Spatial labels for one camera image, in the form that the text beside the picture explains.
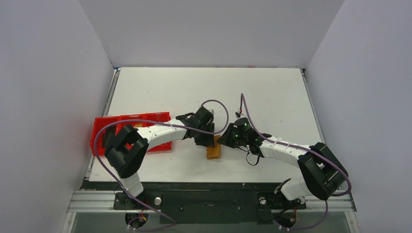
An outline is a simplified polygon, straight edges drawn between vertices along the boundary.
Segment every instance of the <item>white wall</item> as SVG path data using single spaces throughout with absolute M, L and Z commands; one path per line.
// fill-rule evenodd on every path
M 80 0 L 115 66 L 306 67 L 343 0 Z
M 78 1 L 0 3 L 1 232 L 60 231 L 112 74 Z
M 306 75 L 363 232 L 411 232 L 412 2 L 346 0 Z

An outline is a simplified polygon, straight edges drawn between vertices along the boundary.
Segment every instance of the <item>red object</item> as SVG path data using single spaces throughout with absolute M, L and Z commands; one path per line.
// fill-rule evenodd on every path
M 146 113 L 146 114 L 136 114 L 136 115 L 122 115 L 122 116 L 107 116 L 107 117 L 98 117 L 94 119 L 94 125 L 93 125 L 93 132 L 91 134 L 91 139 L 90 139 L 90 147 L 93 150 L 93 142 L 94 138 L 96 137 L 97 132 L 99 132 L 104 126 L 119 121 L 119 120 L 128 120 L 128 119 L 144 119 L 144 120 L 153 120 L 153 121 L 159 121 L 159 122 L 166 122 L 169 121 L 170 118 L 170 113 L 169 112 L 162 112 L 162 113 Z M 147 123 L 147 122 L 130 122 L 130 123 L 120 123 L 116 125 L 116 133 L 120 131 L 120 129 L 127 125 L 131 124 L 134 127 L 148 127 L 152 126 L 154 124 L 152 123 Z M 97 154 L 99 156 L 104 156 L 104 150 L 105 148 L 102 147 L 102 142 L 103 142 L 103 137 L 100 136 L 97 139 Z M 168 142 L 162 145 L 159 145 L 157 147 L 153 147 L 149 150 L 149 152 L 153 151 L 165 151 L 165 150 L 171 150 L 172 149 L 172 142 Z

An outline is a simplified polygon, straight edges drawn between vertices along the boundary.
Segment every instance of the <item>wooden block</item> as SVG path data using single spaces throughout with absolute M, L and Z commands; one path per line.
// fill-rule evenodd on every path
M 207 159 L 220 159 L 220 144 L 217 142 L 220 135 L 215 135 L 213 140 L 215 140 L 215 147 L 206 148 L 206 158 Z

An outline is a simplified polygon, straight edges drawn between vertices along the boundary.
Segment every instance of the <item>red plastic tray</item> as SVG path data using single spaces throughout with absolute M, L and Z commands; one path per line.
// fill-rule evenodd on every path
M 127 120 L 127 119 L 145 119 L 145 120 L 153 120 L 153 121 L 160 121 L 160 122 L 166 122 L 169 121 L 170 118 L 170 113 L 169 112 L 161 112 L 161 113 L 146 113 L 146 114 L 136 114 L 136 115 L 122 115 L 122 116 L 107 116 L 107 117 L 98 117 L 94 120 L 94 125 L 93 125 L 93 132 L 91 135 L 90 139 L 90 147 L 93 150 L 93 141 L 94 138 L 96 137 L 97 132 L 99 132 L 104 126 L 119 121 L 119 120 Z M 134 127 L 148 127 L 152 126 L 153 124 L 151 123 L 146 123 L 146 122 L 136 122 L 136 123 L 120 123 L 116 125 L 116 133 L 120 131 L 120 129 L 127 125 L 131 124 Z M 102 147 L 102 142 L 103 138 L 100 136 L 97 139 L 97 154 L 99 156 L 104 156 L 104 150 L 105 148 Z M 168 142 L 162 145 L 159 145 L 157 147 L 153 147 L 152 149 L 149 150 L 149 152 L 153 151 L 166 151 L 166 150 L 171 150 L 172 149 L 172 142 Z

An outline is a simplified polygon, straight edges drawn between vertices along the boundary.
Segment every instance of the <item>white table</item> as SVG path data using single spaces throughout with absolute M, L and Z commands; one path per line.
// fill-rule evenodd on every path
M 299 144 L 321 141 L 299 69 L 122 67 L 108 115 L 170 112 L 175 117 L 217 99 L 234 122 L 241 93 L 262 133 Z M 216 103 L 205 106 L 214 109 L 215 130 L 220 129 L 225 123 L 223 108 Z M 138 172 L 142 182 L 275 183 L 301 176 L 298 168 L 275 159 L 262 158 L 250 166 L 245 158 L 245 152 L 222 146 L 220 159 L 207 160 L 205 147 L 186 139 L 174 141 L 172 151 L 147 153 Z M 103 161 L 110 167 L 106 158 Z M 254 163 L 256 156 L 249 155 L 249 161 Z M 114 181 L 97 160 L 89 180 Z

